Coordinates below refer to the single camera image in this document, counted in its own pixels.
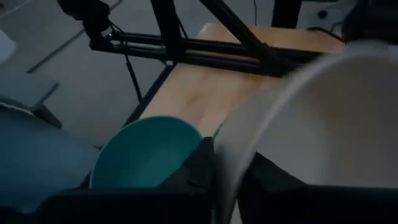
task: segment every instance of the table leg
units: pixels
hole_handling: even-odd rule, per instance
[[[275,0],[272,27],[296,28],[302,0]]]

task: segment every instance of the wooden table surface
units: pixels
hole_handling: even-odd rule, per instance
[[[342,46],[328,35],[307,30],[250,27],[274,47],[329,52]],[[198,39],[239,42],[223,25],[206,25]],[[203,136],[212,136],[225,117],[261,89],[280,78],[179,63],[149,103],[141,118],[172,115],[193,124]]]

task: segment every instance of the concrete floor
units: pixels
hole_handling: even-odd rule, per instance
[[[117,1],[105,2],[112,6]],[[270,26],[273,0],[256,1],[257,24]],[[23,0],[2,2],[11,7]],[[254,24],[252,1],[226,0],[226,3],[245,23]],[[199,0],[175,0],[175,5],[190,37],[196,36],[206,22],[217,21]],[[317,19],[317,11],[327,5],[305,2],[298,28],[329,28],[346,13],[336,9],[330,11],[326,20]],[[123,0],[110,18],[124,31],[159,34],[149,0]],[[17,43],[12,58],[0,65],[0,75],[9,71],[25,73],[81,28],[79,22],[61,11],[55,0],[32,0],[18,10],[0,16],[0,29]],[[131,61],[145,94],[164,66],[151,59],[131,57]],[[48,75],[58,80],[59,89],[45,104],[61,120],[66,131],[92,144],[106,143],[137,106],[124,57],[91,51],[85,34],[27,75]]]

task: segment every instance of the black metal frame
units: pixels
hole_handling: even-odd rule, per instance
[[[270,47],[262,43],[222,0],[200,0],[200,2],[241,44],[183,38],[174,0],[151,0],[161,35],[114,30],[112,35],[104,41],[90,42],[90,47],[92,50],[102,52],[153,58],[162,62],[171,61],[173,65],[179,62],[189,63],[273,77],[283,77],[289,71],[322,54],[321,52]],[[142,101],[140,100],[139,106],[130,115],[125,125],[140,117],[173,67],[166,66]]]

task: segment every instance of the white object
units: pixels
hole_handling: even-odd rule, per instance
[[[308,184],[398,188],[397,58],[348,46],[229,116],[215,139],[218,222],[229,223],[256,151]]]
[[[344,9],[347,6],[355,6],[358,0],[339,0],[337,2],[331,3],[327,7],[324,7],[321,10],[330,10],[330,9]]]

